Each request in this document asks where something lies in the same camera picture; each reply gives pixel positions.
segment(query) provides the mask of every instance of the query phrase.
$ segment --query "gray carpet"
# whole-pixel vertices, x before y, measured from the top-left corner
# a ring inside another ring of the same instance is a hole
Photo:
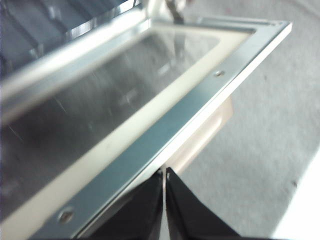
[[[185,14],[293,22],[233,93],[234,115],[182,174],[244,236],[268,237],[320,145],[320,1],[194,0]],[[162,226],[161,239],[168,239]]]

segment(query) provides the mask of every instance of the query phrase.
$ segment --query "black object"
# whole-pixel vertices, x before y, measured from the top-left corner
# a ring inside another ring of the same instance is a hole
[[[162,187],[162,174],[157,172],[91,237],[81,239],[158,240],[163,212]],[[241,237],[204,206],[171,168],[166,169],[165,190],[171,240],[267,240]]]

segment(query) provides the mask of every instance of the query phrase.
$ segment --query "glass panel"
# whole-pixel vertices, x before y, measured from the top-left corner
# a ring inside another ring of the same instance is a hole
[[[236,45],[226,48],[225,56],[249,35],[234,34],[240,38]],[[155,28],[129,49],[3,127],[2,219],[137,113],[219,42],[207,30]],[[183,97],[189,90],[181,91]]]

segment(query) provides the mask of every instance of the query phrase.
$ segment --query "screw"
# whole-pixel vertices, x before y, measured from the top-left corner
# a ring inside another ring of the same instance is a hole
[[[59,223],[66,224],[71,221],[73,216],[74,216],[74,212],[72,211],[72,209],[70,209],[70,208],[66,209],[60,213],[59,218],[58,218]]]
[[[225,75],[225,71],[216,71],[216,72],[214,73],[214,75],[215,75],[216,77],[223,76],[223,75]]]

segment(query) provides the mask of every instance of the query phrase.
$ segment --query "metal edge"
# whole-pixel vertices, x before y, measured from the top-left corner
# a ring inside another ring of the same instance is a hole
[[[133,8],[6,77],[1,83],[1,126],[77,81],[79,74],[98,64],[97,59],[110,58],[117,46],[130,41],[128,35],[146,30],[137,29],[143,23],[149,24],[145,11]],[[107,50],[99,51],[103,46]]]
[[[215,21],[210,22],[207,19],[204,25],[216,26]],[[151,176],[182,144],[185,135],[192,132],[192,129],[198,128],[206,116],[217,109],[289,34],[291,27],[292,24],[287,21],[270,25],[243,24],[242,27],[228,22],[226,28],[235,28],[239,31],[253,28],[255,32],[93,181],[59,209],[32,238],[76,236],[121,194]],[[215,73],[221,70],[225,71],[225,74],[217,78]],[[68,224],[61,225],[57,217],[69,206],[73,207],[77,215]]]

